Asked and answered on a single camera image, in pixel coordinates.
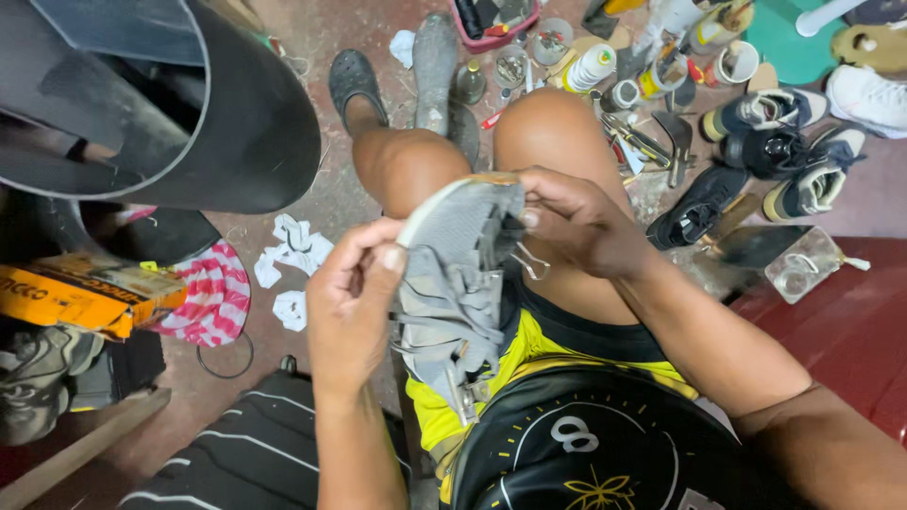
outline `black rubber ring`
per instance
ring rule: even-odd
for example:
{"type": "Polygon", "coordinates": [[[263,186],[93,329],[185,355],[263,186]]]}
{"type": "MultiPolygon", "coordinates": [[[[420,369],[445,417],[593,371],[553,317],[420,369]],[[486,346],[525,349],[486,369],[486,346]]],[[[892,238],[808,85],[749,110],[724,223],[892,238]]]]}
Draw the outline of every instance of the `black rubber ring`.
{"type": "Polygon", "coordinates": [[[204,368],[206,372],[219,379],[235,379],[248,372],[249,367],[252,366],[252,360],[255,359],[255,346],[252,345],[252,338],[249,338],[249,335],[247,335],[245,331],[239,333],[239,335],[241,337],[246,337],[246,341],[249,343],[249,363],[238,374],[233,374],[232,376],[222,376],[221,374],[218,374],[217,372],[208,368],[208,366],[205,365],[205,362],[201,360],[201,345],[195,346],[195,357],[199,359],[199,365],[201,365],[201,367],[204,368]]]}

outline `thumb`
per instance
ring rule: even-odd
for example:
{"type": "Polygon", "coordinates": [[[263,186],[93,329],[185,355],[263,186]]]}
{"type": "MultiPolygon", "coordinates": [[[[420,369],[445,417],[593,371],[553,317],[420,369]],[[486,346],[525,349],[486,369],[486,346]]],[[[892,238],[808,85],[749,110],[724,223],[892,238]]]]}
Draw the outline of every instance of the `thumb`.
{"type": "Polygon", "coordinates": [[[375,262],[366,272],[362,293],[359,295],[359,313],[387,317],[387,309],[403,271],[406,268],[406,249],[394,243],[375,248],[375,262]]]}
{"type": "Polygon", "coordinates": [[[520,221],[533,237],[546,240],[557,251],[588,270],[590,257],[600,240],[601,231],[592,225],[577,225],[557,212],[528,207],[520,212],[520,221]]]}

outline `white plastic pipe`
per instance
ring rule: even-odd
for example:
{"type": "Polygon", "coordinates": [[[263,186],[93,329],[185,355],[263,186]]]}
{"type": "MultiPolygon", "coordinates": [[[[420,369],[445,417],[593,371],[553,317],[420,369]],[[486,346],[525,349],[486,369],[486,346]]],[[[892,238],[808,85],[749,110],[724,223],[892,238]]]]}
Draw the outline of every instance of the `white plastic pipe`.
{"type": "Polygon", "coordinates": [[[806,11],[796,18],[796,31],[803,37],[812,37],[822,30],[823,26],[831,23],[836,17],[841,17],[847,11],[862,4],[866,0],[832,0],[831,2],[812,11],[806,11]]]}

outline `fingernail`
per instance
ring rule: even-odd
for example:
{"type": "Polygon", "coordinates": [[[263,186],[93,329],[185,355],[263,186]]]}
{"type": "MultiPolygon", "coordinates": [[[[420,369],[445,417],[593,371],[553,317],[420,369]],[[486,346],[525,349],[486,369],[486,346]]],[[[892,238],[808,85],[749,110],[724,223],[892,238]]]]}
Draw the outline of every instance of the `fingernail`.
{"type": "Polygon", "coordinates": [[[385,251],[385,255],[381,260],[381,263],[391,271],[399,272],[403,270],[405,264],[403,258],[403,248],[399,246],[394,246],[393,248],[385,251]]]}
{"type": "Polygon", "coordinates": [[[527,228],[534,229],[539,226],[539,213],[529,209],[523,209],[520,211],[520,221],[522,221],[522,224],[527,228]]]}

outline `orange cardboard box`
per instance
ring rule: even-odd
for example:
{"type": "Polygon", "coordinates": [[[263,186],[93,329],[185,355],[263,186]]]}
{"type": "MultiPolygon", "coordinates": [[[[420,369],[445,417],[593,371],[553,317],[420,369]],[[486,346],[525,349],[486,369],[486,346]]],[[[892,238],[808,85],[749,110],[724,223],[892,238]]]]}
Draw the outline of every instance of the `orange cardboard box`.
{"type": "Polygon", "coordinates": [[[40,326],[65,322],[128,338],[186,300],[174,273],[158,273],[96,255],[66,253],[0,265],[0,313],[40,326]]]}

